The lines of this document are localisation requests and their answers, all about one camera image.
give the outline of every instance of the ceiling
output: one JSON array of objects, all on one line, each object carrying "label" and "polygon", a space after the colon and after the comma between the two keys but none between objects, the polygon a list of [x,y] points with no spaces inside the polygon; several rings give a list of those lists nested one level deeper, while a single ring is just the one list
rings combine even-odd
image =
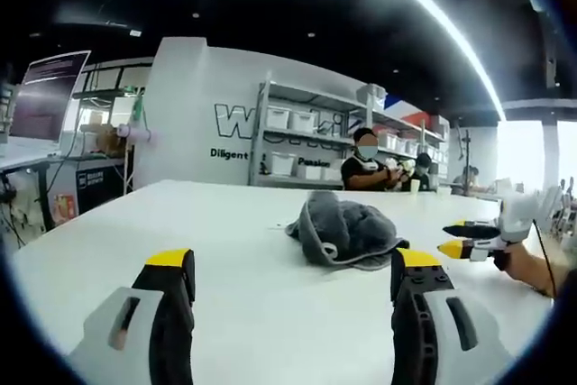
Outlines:
[{"label": "ceiling", "polygon": [[[501,101],[570,96],[559,62],[547,89],[546,36],[529,0],[435,0],[463,32]],[[384,86],[429,113],[496,122],[489,96],[452,40],[414,0],[12,0],[6,59],[91,49],[91,61],[152,56],[163,36],[275,54]],[[130,36],[130,30],[142,32]]]}]

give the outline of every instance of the monitor screen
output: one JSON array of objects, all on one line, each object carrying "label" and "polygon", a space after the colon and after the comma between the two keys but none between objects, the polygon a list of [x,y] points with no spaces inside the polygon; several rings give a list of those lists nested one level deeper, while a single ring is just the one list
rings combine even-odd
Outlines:
[{"label": "monitor screen", "polygon": [[90,51],[31,63],[16,98],[10,135],[57,142],[78,76]]}]

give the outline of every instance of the white shelving unit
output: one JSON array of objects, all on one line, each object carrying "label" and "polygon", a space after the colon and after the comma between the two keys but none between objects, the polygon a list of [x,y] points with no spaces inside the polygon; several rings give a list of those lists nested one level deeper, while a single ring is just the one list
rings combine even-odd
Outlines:
[{"label": "white shelving unit", "polygon": [[[333,136],[322,135],[319,133],[302,133],[289,129],[285,130],[269,128],[266,125],[266,119],[269,101],[271,98],[273,98],[275,101],[286,101],[288,103],[305,105],[310,108],[339,112],[343,116],[344,130],[346,130],[346,125],[349,124],[349,117],[354,115],[363,119],[365,125],[369,128],[372,128],[374,124],[380,124],[399,132],[411,133],[412,135],[419,134],[419,143],[421,145],[430,144],[436,147],[438,143],[444,142],[443,138],[439,134],[426,130],[423,125],[419,128],[418,126],[403,121],[402,119],[397,119],[378,110],[370,109],[369,107],[373,105],[365,105],[344,96],[331,95],[326,92],[306,89],[303,87],[293,87],[267,80],[262,83],[261,90],[258,95],[254,132],[252,135],[251,163],[248,178],[249,185],[284,185],[287,187],[302,186],[305,188],[331,189],[342,187],[342,182],[336,180],[315,180],[301,179],[296,177],[262,175],[261,161],[262,155],[264,153],[265,137],[288,137],[308,140],[311,142],[332,144],[335,147],[341,146],[340,153],[342,158],[344,158],[346,151],[354,145],[353,140],[349,137],[346,137],[346,131],[341,131],[340,136]],[[394,155],[403,159],[415,158],[414,155],[390,150],[384,147],[379,147],[379,152]]]}]

